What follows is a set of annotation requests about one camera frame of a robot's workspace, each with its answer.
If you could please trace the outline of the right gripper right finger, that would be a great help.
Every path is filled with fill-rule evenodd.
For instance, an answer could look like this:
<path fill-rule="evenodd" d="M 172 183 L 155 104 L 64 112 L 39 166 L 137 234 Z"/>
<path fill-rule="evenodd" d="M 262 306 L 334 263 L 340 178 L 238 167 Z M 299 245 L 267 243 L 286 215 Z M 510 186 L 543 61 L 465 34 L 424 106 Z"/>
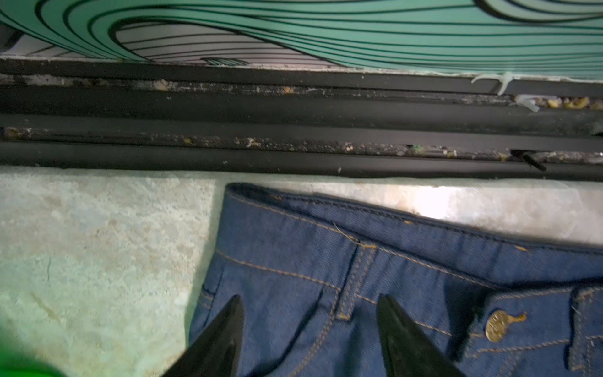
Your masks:
<path fill-rule="evenodd" d="M 376 309 L 386 375 L 461 376 L 391 295 L 380 295 Z"/>

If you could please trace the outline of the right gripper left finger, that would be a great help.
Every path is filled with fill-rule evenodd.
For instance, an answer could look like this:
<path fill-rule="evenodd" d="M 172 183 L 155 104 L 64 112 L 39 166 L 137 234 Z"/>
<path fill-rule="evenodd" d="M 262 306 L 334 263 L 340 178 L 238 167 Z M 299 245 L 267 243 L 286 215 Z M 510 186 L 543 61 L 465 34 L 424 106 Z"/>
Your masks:
<path fill-rule="evenodd" d="M 243 327 L 243 303 L 234 295 L 163 377 L 235 376 Z"/>

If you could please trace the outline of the dark blue denim trousers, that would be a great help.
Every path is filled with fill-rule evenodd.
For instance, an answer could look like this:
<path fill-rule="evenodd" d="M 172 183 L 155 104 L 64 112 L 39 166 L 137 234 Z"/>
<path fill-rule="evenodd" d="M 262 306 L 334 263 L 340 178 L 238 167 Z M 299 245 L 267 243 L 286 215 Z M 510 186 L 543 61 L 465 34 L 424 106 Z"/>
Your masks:
<path fill-rule="evenodd" d="M 189 339 L 234 295 L 240 376 L 385 375 L 381 295 L 465 375 L 602 374 L 599 248 L 234 183 Z"/>

